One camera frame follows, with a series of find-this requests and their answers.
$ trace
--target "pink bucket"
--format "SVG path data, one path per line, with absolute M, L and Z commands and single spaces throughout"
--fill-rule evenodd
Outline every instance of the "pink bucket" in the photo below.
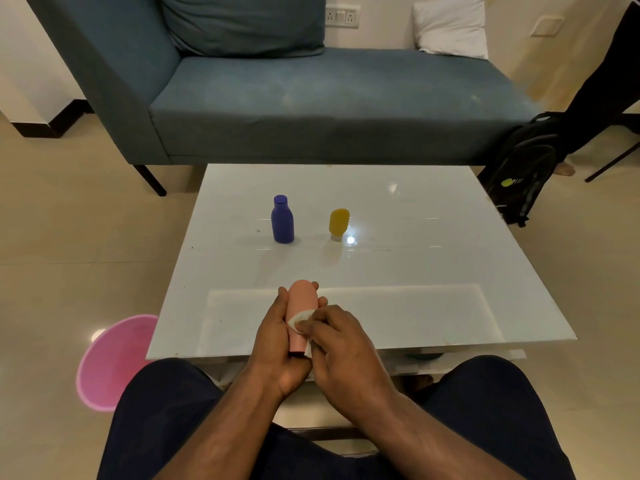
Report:
M 76 374 L 76 390 L 95 411 L 114 411 L 125 387 L 146 360 L 158 317 L 136 315 L 103 331 L 84 353 Z

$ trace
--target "black pants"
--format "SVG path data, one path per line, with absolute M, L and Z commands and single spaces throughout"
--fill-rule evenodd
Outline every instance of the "black pants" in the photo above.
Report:
M 559 131 L 566 153 L 596 137 L 640 100 L 640 6 L 627 8 L 602 64 L 564 112 Z
M 575 480 L 547 413 L 525 375 L 495 357 L 471 359 L 415 400 L 432 416 L 528 480 Z M 222 396 L 180 359 L 151 363 L 127 386 L 115 411 L 99 480 L 153 478 Z M 252 479 L 401 478 L 377 454 L 343 458 L 271 425 Z

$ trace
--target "sofa armrest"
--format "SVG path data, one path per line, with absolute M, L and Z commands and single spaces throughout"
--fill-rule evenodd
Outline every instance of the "sofa armrest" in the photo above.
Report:
M 180 63 L 156 0 L 27 0 L 132 164 L 170 164 L 148 112 Z

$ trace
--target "hand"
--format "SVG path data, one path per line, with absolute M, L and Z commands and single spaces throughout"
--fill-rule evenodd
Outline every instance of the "hand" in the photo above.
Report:
M 312 339 L 316 384 L 340 414 L 362 429 L 390 407 L 399 393 L 356 317 L 322 306 L 296 327 Z
M 292 394 L 311 371 L 307 358 L 289 356 L 289 332 L 285 314 L 289 302 L 286 288 L 278 289 L 278 296 L 265 315 L 255 336 L 253 352 L 247 370 L 267 380 L 267 386 L 275 387 L 280 402 Z M 318 298 L 318 306 L 326 306 L 325 297 Z

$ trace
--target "person's left hand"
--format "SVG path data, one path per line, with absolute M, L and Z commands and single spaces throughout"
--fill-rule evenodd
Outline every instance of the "person's left hand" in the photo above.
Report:
M 285 323 L 289 292 L 286 288 L 278 289 L 278 297 L 265 315 L 253 344 L 253 352 L 249 357 L 247 368 L 257 371 L 277 386 L 280 400 L 284 401 L 307 379 L 311 372 L 311 361 L 304 357 L 289 356 L 289 332 Z M 327 299 L 318 298 L 318 306 L 326 306 Z

